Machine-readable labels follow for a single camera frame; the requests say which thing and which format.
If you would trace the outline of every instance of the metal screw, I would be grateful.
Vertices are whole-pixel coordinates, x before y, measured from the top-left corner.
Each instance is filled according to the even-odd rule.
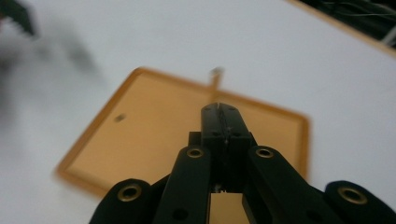
[[[137,184],[131,184],[120,189],[118,197],[120,201],[128,203],[137,199],[142,194],[142,188]]]
[[[274,157],[274,152],[266,149],[266,148],[259,148],[256,150],[256,154],[262,158],[269,159]]]
[[[204,156],[204,152],[200,148],[192,148],[187,151],[187,155],[196,159]]]
[[[338,194],[340,194],[343,199],[354,204],[366,204],[368,201],[367,197],[360,191],[349,187],[340,187],[338,189]]]

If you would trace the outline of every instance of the dark hole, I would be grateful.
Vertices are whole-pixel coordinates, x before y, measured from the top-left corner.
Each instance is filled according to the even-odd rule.
[[[136,193],[137,193],[137,190],[136,190],[136,189],[130,188],[130,189],[126,189],[126,190],[122,193],[122,196],[123,196],[125,199],[130,199],[130,198],[133,198],[133,197],[136,195]]]
[[[266,150],[266,149],[262,149],[259,151],[260,155],[262,156],[271,156],[271,152]]]
[[[352,199],[352,200],[355,200],[355,201],[360,201],[361,200],[361,196],[355,191],[346,189],[346,191],[344,193],[349,199]]]
[[[306,211],[306,216],[315,222],[323,221],[323,218],[321,217],[321,215],[318,212],[313,211],[313,210]]]
[[[175,220],[184,220],[187,218],[189,213],[184,209],[176,209],[173,214],[173,219]]]
[[[192,156],[200,156],[200,155],[201,155],[201,151],[200,151],[200,150],[197,150],[197,149],[194,149],[194,150],[192,150],[192,151],[190,152],[190,154],[191,154]]]
[[[120,115],[116,116],[116,117],[114,118],[114,120],[115,120],[116,122],[120,122],[120,121],[122,121],[122,120],[125,119],[125,118],[126,118],[126,115],[125,115],[125,114],[120,114]]]

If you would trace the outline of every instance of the white surface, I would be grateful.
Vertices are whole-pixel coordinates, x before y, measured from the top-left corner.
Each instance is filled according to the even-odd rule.
[[[284,1],[28,1],[40,38],[0,33],[0,223],[87,223],[99,201],[53,170],[134,68],[304,112],[310,183],[396,208],[396,60]]]

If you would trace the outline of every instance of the screw hole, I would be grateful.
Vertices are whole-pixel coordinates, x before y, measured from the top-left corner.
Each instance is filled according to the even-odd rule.
[[[338,189],[338,194],[345,200],[354,204],[366,204],[367,198],[360,191],[348,187]]]
[[[173,213],[173,219],[175,220],[185,220],[189,216],[189,212],[184,209],[176,209]]]
[[[125,114],[120,114],[120,115],[118,115],[118,116],[116,116],[116,117],[114,118],[114,121],[120,122],[120,121],[122,121],[122,120],[125,119],[125,118],[126,118],[126,115],[125,115]]]
[[[257,149],[256,154],[263,158],[272,158],[274,156],[274,153],[266,148]]]
[[[199,148],[192,148],[187,151],[187,155],[191,158],[200,158],[204,155],[204,152]]]
[[[120,189],[118,197],[122,202],[131,202],[137,199],[142,193],[142,189],[140,186],[136,184],[125,186],[124,188]]]

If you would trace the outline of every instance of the blurry black object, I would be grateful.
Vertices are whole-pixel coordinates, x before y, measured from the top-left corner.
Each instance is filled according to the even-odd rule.
[[[396,26],[395,0],[300,1],[377,40],[383,40]]]
[[[35,29],[29,17],[28,10],[17,1],[0,0],[0,16],[10,17],[25,33],[35,35]]]
[[[235,107],[207,105],[201,118],[170,175],[153,185],[119,182],[90,223],[208,223],[210,195],[221,191],[243,194],[250,223],[396,223],[392,209],[359,185],[309,186],[279,152],[257,146]]]

